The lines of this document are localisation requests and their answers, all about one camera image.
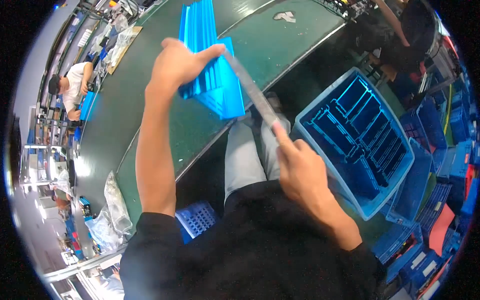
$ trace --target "pink sheet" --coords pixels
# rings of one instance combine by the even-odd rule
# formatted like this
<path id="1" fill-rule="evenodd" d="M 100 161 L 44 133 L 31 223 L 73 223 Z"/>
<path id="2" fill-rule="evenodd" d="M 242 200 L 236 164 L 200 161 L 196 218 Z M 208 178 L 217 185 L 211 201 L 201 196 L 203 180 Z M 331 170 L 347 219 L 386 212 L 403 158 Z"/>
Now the pink sheet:
<path id="1" fill-rule="evenodd" d="M 442 212 L 430 231 L 429 246 L 438 256 L 442 256 L 442 246 L 444 244 L 445 234 L 448 226 L 453 221 L 455 214 L 445 203 Z"/>

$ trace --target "black cap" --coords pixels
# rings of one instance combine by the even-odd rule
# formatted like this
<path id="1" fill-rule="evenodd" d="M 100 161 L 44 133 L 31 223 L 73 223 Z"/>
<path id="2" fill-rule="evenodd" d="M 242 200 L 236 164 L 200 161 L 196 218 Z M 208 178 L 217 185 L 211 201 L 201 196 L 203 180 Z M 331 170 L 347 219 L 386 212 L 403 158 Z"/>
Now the black cap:
<path id="1" fill-rule="evenodd" d="M 48 82 L 48 92 L 58 97 L 60 91 L 60 76 L 53 75 L 52 79 Z"/>

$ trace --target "green table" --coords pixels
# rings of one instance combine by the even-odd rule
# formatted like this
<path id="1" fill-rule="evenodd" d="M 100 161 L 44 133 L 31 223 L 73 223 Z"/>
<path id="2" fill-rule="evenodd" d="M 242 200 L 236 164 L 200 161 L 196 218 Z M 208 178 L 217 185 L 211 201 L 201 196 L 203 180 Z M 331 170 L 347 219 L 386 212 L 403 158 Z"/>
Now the green table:
<path id="1" fill-rule="evenodd" d="M 87 198 L 88 194 L 91 198 L 99 198 L 103 195 L 108 172 L 118 168 L 118 184 L 134 224 L 141 213 L 135 180 L 135 151 L 144 107 L 144 87 L 161 50 L 160 42 L 167 36 L 178 35 L 181 4 L 167 1 L 143 23 L 143 30 L 113 76 L 102 84 L 93 119 L 85 126 L 82 138 L 81 156 L 90 174 L 78 176 L 78 190 Z M 222 33 L 220 37 L 232 38 L 235 56 L 258 86 L 266 90 L 341 28 L 344 20 L 311 0 L 278 0 L 264 4 L 214 0 L 217 32 Z M 276 13 L 285 11 L 294 12 L 296 23 L 273 19 Z M 170 145 L 177 179 L 230 125 L 231 122 L 219 120 L 196 100 L 174 99 L 170 113 Z M 92 204 L 92 210 L 98 211 L 103 204 L 103 200 Z"/>

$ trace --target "red paper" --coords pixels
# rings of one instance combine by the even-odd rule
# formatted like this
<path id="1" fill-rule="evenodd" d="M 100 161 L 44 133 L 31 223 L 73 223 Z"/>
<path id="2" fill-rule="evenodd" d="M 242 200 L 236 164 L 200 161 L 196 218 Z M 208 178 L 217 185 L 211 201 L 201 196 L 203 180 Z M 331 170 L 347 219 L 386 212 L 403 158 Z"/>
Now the red paper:
<path id="1" fill-rule="evenodd" d="M 438 256 L 442 256 L 442 246 L 444 244 L 445 234 L 448 226 L 453 221 L 455 214 L 445 203 L 442 212 L 430 231 L 429 246 Z"/>

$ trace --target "gray pants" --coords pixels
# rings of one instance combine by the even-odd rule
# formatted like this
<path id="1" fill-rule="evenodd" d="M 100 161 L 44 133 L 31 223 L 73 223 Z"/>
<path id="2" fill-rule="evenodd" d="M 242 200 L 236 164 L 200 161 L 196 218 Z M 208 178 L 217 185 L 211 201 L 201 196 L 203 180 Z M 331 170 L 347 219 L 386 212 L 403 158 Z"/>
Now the gray pants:
<path id="1" fill-rule="evenodd" d="M 290 122 L 279 114 L 283 128 L 290 133 Z M 265 170 L 260 163 L 253 133 L 250 128 L 253 121 L 250 116 L 233 124 L 228 133 L 225 152 L 225 201 L 235 190 L 252 183 L 277 180 L 280 178 L 280 166 L 276 158 L 278 143 L 273 133 L 263 122 L 261 129 L 262 157 Z"/>

